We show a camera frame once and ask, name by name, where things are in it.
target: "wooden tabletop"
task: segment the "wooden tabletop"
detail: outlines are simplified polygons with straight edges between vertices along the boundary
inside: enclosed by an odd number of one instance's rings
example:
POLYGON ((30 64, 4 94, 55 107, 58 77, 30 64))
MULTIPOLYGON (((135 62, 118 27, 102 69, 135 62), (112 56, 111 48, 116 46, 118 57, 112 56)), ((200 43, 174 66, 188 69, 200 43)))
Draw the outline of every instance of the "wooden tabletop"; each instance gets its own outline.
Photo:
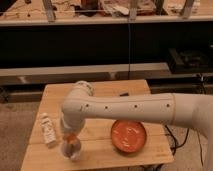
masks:
MULTIPOLYGON (((150 93, 145 80, 95 82, 92 85, 95 89, 95 96, 119 96, 126 92, 130 95, 150 93)), ((72 86, 73 84, 46 86, 23 161, 23 171, 86 170, 173 161, 168 140, 161 125, 144 123, 148 135, 145 147, 137 154, 124 155, 118 153, 111 143, 110 129, 114 120, 107 119, 87 119, 80 133, 82 151, 78 162, 73 163, 63 157, 60 152, 59 118, 61 104, 72 86), (58 145, 52 149, 48 149, 43 140, 40 126, 40 114, 43 112, 48 113, 53 120, 57 134, 58 145)))

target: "orange bowl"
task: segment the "orange bowl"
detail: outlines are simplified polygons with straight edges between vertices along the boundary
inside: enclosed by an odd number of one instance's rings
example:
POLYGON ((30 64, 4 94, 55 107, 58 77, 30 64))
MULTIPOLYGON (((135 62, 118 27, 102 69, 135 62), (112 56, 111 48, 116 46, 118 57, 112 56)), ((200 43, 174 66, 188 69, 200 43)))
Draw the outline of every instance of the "orange bowl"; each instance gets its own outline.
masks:
POLYGON ((147 134, 140 122, 117 120, 111 128, 111 139, 119 150, 134 153, 143 148, 147 134))

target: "floor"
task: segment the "floor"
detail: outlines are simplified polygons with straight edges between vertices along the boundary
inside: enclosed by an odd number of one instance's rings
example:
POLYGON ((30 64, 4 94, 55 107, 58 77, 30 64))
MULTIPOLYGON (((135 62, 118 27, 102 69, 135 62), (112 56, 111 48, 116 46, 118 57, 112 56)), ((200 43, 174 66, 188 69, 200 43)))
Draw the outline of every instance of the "floor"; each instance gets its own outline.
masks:
MULTIPOLYGON (((18 171, 21 169, 27 143, 32 131, 39 102, 0 103, 0 170, 18 171)), ((185 129, 170 127, 179 142, 185 136, 185 129)), ((207 141, 201 137, 203 154, 207 141)), ((200 150, 197 133, 190 131, 186 145, 178 149, 175 161, 162 167, 162 171, 200 171, 200 150)), ((104 169, 127 170, 127 168, 104 169)), ((143 170, 132 167, 128 170, 143 170)))

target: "white object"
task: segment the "white object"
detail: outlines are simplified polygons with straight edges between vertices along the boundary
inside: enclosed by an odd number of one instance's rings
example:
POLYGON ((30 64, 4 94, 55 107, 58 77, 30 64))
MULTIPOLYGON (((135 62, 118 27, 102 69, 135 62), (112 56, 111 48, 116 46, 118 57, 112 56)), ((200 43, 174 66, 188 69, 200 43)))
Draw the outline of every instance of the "white object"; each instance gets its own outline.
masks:
POLYGON ((47 113, 42 113, 41 116, 41 127, 44 137, 44 143, 48 148, 56 145, 56 135, 53 127, 53 123, 48 117, 47 113))
POLYGON ((77 82, 62 105, 63 133, 78 133, 86 118, 135 120, 188 127, 208 139, 204 171, 213 170, 213 96, 155 94, 129 97, 92 97, 92 86, 77 82))
POLYGON ((129 9, 120 5, 116 5, 113 7, 116 11, 119 11, 123 15, 129 15, 129 9))

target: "electronic device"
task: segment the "electronic device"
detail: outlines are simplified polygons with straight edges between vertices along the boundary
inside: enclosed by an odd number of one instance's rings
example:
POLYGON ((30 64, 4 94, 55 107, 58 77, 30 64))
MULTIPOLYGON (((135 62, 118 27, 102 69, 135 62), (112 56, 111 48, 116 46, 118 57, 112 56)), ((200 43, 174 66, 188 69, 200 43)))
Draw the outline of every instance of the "electronic device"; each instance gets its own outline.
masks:
POLYGON ((169 49, 167 63, 173 74, 213 72, 213 49, 169 49))

